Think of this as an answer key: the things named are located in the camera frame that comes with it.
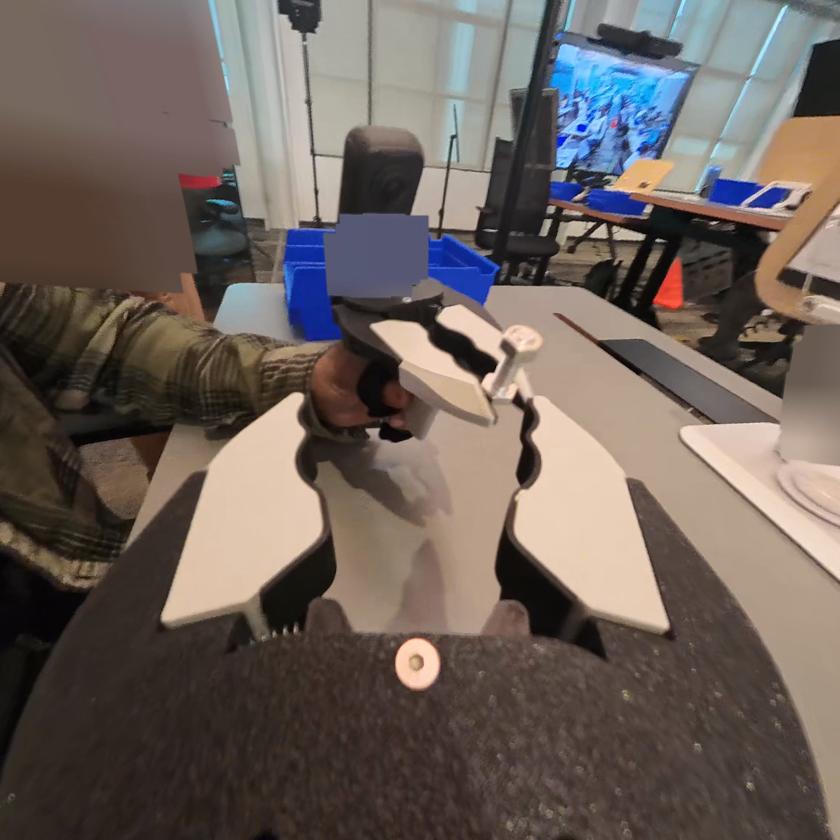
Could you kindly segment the black rectangular table panel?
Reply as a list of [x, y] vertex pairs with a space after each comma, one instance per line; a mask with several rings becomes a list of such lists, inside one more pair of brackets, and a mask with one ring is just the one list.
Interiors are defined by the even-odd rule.
[[609, 339], [602, 349], [712, 424], [777, 424], [771, 415], [643, 339]]

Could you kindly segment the black light panel on stand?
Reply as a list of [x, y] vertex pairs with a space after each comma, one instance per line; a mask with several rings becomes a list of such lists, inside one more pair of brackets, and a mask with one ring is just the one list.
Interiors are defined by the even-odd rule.
[[303, 66], [304, 102], [307, 110], [308, 120], [308, 147], [311, 159], [311, 177], [313, 194], [313, 217], [312, 225], [315, 228], [323, 228], [324, 222], [320, 209], [320, 190], [317, 154], [314, 141], [314, 125], [312, 110], [312, 85], [310, 71], [310, 56], [308, 37], [314, 35], [322, 21], [322, 7], [320, 1], [276, 1], [277, 12], [290, 21], [291, 29], [297, 32], [301, 41], [301, 58]]

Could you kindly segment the blue divided plastic bin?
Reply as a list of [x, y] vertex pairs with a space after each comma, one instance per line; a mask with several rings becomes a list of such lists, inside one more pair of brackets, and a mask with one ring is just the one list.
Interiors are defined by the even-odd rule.
[[[287, 232], [283, 255], [283, 285], [290, 326], [309, 342], [340, 338], [328, 294], [325, 239], [333, 229], [293, 228]], [[459, 240], [428, 237], [429, 277], [483, 305], [498, 266]]]

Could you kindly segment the black metal post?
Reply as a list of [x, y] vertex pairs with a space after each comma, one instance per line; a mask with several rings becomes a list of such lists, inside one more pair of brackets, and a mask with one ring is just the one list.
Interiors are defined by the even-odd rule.
[[502, 267], [506, 261], [512, 220], [517, 209], [522, 177], [529, 158], [530, 139], [539, 115], [539, 102], [548, 69], [550, 48], [558, 32], [560, 13], [566, 4], [565, 1], [546, 1], [543, 7], [539, 36], [532, 58], [530, 80], [513, 144], [508, 179], [499, 209], [497, 233], [491, 253], [491, 259], [498, 267]]

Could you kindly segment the wooden instruction board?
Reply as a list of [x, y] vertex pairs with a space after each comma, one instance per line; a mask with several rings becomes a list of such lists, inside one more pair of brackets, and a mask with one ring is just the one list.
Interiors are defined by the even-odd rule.
[[781, 272], [839, 204], [838, 117], [788, 119], [776, 131], [759, 177], [770, 185], [805, 184], [808, 197], [764, 250], [754, 274], [758, 297], [767, 308], [806, 324], [838, 326], [798, 310], [802, 293], [781, 283]]

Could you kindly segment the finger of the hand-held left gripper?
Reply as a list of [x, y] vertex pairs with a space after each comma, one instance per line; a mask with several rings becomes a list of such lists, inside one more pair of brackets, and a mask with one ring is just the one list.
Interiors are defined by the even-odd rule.
[[[504, 359], [500, 350], [500, 339], [506, 329], [489, 322], [477, 311], [463, 304], [446, 307], [436, 316], [436, 323], [446, 331], [446, 340], [456, 347], [457, 362], [474, 374], [479, 384], [485, 375], [493, 372]], [[533, 399], [533, 389], [527, 371], [531, 362], [523, 365], [518, 381], [519, 391], [513, 403], [526, 405]]]
[[479, 427], [497, 422], [477, 375], [435, 346], [424, 326], [383, 320], [373, 323], [371, 330], [398, 359], [398, 381], [413, 396], [403, 413], [406, 428], [430, 428], [438, 413]]

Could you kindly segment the silver hex bolt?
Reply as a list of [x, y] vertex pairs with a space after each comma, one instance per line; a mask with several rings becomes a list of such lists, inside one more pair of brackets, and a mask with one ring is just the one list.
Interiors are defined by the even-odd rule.
[[507, 356], [493, 372], [485, 375], [480, 385], [490, 403], [512, 403], [515, 400], [523, 365], [519, 357]]

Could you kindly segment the wooden desk with black legs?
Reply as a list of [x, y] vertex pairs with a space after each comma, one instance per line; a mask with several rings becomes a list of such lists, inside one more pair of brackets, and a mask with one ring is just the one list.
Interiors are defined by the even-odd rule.
[[648, 207], [648, 211], [641, 216], [624, 216], [550, 198], [553, 213], [549, 233], [557, 235], [562, 223], [579, 216], [642, 235], [642, 243], [612, 297], [612, 304], [649, 324], [655, 321], [655, 298], [686, 240], [760, 257], [765, 244], [759, 232], [778, 233], [792, 217], [790, 213], [768, 213], [656, 192], [633, 193], [632, 198]]

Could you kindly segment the black office chair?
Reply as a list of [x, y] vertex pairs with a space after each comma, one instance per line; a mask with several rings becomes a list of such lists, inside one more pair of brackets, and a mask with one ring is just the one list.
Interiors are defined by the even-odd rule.
[[[547, 262], [560, 249], [555, 240], [542, 235], [558, 150], [558, 110], [558, 91], [545, 88], [539, 101], [537, 121], [528, 142], [527, 160], [507, 238], [504, 262], [508, 277], [517, 276], [522, 264], [534, 260]], [[476, 245], [484, 250], [491, 251], [496, 244], [512, 157], [513, 141], [495, 138], [487, 194], [483, 206], [478, 208], [474, 235]]]

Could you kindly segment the large black panel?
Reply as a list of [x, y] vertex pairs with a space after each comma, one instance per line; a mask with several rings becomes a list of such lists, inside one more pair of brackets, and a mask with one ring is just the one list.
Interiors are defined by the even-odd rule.
[[791, 117], [839, 116], [839, 39], [812, 47]]

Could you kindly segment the orange traffic cone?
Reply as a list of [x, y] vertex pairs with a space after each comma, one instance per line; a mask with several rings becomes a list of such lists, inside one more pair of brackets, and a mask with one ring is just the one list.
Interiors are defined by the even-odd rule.
[[659, 308], [675, 311], [684, 304], [683, 266], [676, 257], [669, 266], [665, 278], [654, 297], [654, 305]]

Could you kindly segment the white tablet stand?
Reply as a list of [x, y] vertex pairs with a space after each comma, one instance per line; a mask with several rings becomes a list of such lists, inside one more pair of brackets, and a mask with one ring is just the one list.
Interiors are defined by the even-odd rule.
[[839, 579], [838, 300], [804, 300], [779, 423], [686, 426], [694, 454]]

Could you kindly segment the small wooden tablet board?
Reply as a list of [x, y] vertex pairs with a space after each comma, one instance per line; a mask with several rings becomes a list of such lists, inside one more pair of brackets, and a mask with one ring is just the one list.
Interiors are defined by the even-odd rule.
[[673, 161], [638, 159], [606, 189], [620, 193], [652, 193], [674, 167]]

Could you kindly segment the dark backpack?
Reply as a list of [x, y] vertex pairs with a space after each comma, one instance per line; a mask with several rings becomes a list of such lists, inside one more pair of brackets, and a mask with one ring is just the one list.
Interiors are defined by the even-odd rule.
[[589, 269], [584, 277], [583, 288], [601, 299], [608, 300], [616, 283], [620, 280], [623, 262], [620, 259], [604, 259]]

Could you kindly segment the person's black trousers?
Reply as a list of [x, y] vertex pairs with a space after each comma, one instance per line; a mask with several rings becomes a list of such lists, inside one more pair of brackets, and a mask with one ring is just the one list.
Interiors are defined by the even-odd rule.
[[88, 591], [57, 587], [1, 552], [1, 654], [51, 652]]

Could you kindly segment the person's left hand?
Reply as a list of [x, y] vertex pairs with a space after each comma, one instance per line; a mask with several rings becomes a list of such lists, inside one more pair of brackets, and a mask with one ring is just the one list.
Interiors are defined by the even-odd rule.
[[351, 428], [385, 422], [404, 429], [405, 414], [413, 404], [414, 395], [399, 381], [388, 381], [381, 389], [381, 400], [392, 409], [392, 414], [384, 418], [372, 416], [359, 394], [359, 383], [369, 363], [343, 343], [330, 345], [318, 359], [311, 373], [310, 394], [311, 404], [324, 423]]

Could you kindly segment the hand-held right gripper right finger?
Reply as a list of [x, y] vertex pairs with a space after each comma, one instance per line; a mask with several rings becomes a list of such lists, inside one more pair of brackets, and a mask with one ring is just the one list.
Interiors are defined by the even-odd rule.
[[547, 397], [517, 405], [519, 486], [497, 550], [501, 598], [524, 607], [536, 635], [577, 640], [595, 621], [668, 635], [624, 469]]

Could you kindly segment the large wall display screen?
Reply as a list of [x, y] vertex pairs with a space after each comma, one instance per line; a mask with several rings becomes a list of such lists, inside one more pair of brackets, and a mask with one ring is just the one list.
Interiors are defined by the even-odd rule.
[[619, 177], [637, 161], [660, 160], [699, 66], [568, 32], [555, 44], [555, 170]]

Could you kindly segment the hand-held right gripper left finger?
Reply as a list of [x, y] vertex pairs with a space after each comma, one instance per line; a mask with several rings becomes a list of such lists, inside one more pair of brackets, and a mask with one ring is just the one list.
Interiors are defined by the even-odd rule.
[[295, 393], [234, 436], [203, 472], [165, 629], [242, 618], [250, 636], [300, 632], [337, 561], [310, 458], [306, 400]]

